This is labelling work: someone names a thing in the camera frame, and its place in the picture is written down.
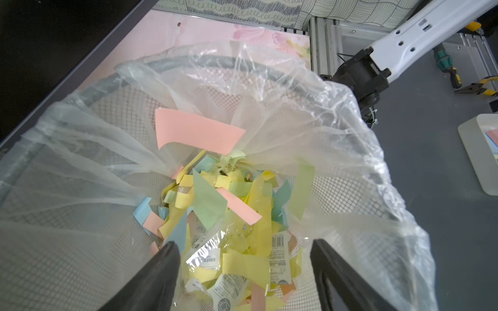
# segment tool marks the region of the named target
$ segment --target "trash can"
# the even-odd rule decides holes
[[[283,310],[320,309],[316,238],[399,310],[437,310],[428,235],[351,90],[235,42],[173,48],[117,72],[53,104],[0,161],[0,309],[97,310],[151,258],[155,238],[133,211],[151,197],[157,212],[170,177],[200,151],[158,149],[154,110],[167,107],[244,128],[240,150],[279,186],[299,163],[315,167],[302,219],[288,220],[303,263]]]

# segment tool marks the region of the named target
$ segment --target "blue paper scrap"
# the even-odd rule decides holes
[[[145,197],[142,202],[135,208],[133,211],[133,216],[138,221],[140,225],[143,225],[147,217],[149,217],[150,212],[152,211],[149,202],[152,198]]]
[[[289,181],[285,180],[283,185],[273,195],[273,208],[271,210],[271,220],[284,224],[283,218],[281,217],[281,214],[283,212],[282,208],[289,201],[291,193],[292,193],[292,187],[290,186]]]
[[[178,245],[178,250],[180,251],[181,256],[185,250],[185,242],[187,241],[187,213],[183,214],[175,229],[163,245],[170,241],[173,241],[176,245]]]
[[[169,208],[158,207],[157,210],[159,211],[159,217],[161,217],[162,220],[166,220],[166,217],[169,215]]]
[[[194,170],[196,170],[197,173],[200,173],[202,171],[209,172],[209,171],[211,171],[213,164],[215,164],[217,162],[218,162],[218,160],[207,155],[204,158],[202,158],[201,161],[199,161],[199,163],[197,163],[197,165],[194,167]]]

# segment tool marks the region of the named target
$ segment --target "pliers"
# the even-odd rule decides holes
[[[483,94],[487,96],[498,97],[498,92],[490,89],[483,88],[483,85],[488,81],[498,81],[498,76],[489,76],[480,80],[479,83],[472,83],[467,87],[455,90],[455,94]]]

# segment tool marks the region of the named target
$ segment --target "patterned fabric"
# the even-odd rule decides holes
[[[159,0],[174,9],[277,27],[307,30],[312,16],[394,28],[420,0]]]

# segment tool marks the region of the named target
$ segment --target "dark gray panel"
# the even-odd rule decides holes
[[[452,57],[464,85],[482,78],[465,53]],[[430,52],[381,94],[376,108],[373,130],[392,183],[430,235],[440,310],[494,310],[498,197],[481,189],[457,133],[463,122],[491,113],[489,104],[454,95]]]

